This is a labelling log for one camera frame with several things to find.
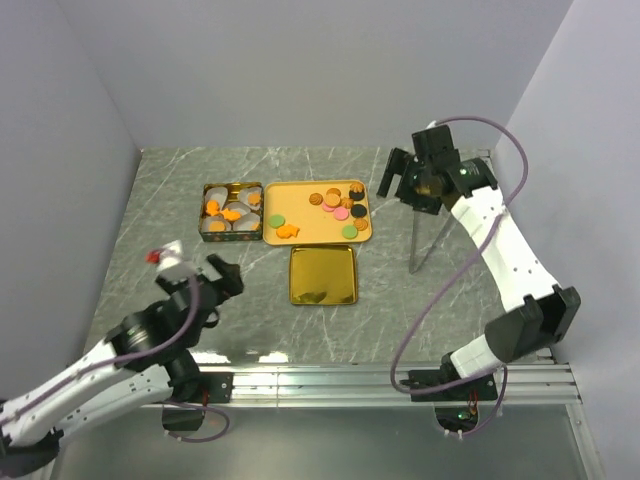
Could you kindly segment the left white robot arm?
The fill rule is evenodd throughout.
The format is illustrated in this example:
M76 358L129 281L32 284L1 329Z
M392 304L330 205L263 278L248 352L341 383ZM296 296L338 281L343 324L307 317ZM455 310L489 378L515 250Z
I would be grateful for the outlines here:
M240 267L216 254L210 279L182 256L179 243L150 251L166 297L126 316L65 370L1 404L1 475L28 476L53 462L83 430L156 402L179 405L202 395L190 353L218 308L244 290Z

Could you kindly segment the orange flower cookie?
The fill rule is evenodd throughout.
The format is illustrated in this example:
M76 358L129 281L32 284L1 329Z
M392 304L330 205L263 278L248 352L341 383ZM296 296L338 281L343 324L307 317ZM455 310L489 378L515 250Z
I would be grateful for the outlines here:
M252 208L258 208L261 204L261 195L259 193L251 193L247 199Z

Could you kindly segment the metal tongs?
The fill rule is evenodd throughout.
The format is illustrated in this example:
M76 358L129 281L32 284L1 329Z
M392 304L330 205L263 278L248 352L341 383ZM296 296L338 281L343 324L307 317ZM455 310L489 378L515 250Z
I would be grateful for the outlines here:
M455 220L449 214L438 217L414 211L409 248L408 271L416 274L453 230Z

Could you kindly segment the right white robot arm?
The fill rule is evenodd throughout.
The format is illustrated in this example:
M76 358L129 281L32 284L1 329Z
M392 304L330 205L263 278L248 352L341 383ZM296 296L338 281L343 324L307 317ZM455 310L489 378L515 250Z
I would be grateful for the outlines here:
M392 358L390 382L396 391L418 397L443 392L462 399L474 389L476 380L562 341L581 297L575 288L561 286L543 266L515 223L509 206L524 185L518 183L510 194L504 194L483 159L461 159L450 122L436 120L413 133L412 152L393 149L377 194L386 197L392 180L397 179L396 198L415 213L437 215L447 210L476 248L457 274L463 276L482 260L498 288L503 314L489 322L480 336L444 356L435 385L404 385L395 375L433 302L418 315Z

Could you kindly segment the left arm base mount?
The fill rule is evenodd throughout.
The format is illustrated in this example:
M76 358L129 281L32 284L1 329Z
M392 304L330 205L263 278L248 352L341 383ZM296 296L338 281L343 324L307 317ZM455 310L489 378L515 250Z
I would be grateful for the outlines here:
M205 438L226 431L229 421L218 413L230 403L234 375L231 372L206 372L188 384L174 402L190 407L162 405L163 429L174 438Z

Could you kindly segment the brown round cookie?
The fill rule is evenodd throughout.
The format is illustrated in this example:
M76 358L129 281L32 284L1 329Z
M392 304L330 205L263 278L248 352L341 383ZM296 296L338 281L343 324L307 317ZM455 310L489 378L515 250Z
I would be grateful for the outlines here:
M221 220L212 221L208 225L209 232L225 232L226 230L227 230L227 225L224 221L221 221Z

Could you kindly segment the gold tin lid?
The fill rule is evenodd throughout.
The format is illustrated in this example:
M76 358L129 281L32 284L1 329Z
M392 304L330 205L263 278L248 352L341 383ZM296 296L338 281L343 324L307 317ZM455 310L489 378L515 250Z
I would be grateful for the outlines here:
M354 250L345 244L291 249L289 301L297 306L353 305L358 301Z

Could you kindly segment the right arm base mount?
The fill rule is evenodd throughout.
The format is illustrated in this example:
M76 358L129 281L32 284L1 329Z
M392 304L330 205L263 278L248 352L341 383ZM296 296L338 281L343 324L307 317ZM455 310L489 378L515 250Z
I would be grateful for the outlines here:
M444 390L434 388L445 383L445 374L436 370L410 370L401 381L411 390L414 403L435 403L437 426L445 436L459 440L484 429L501 411L506 395L505 371L494 373Z

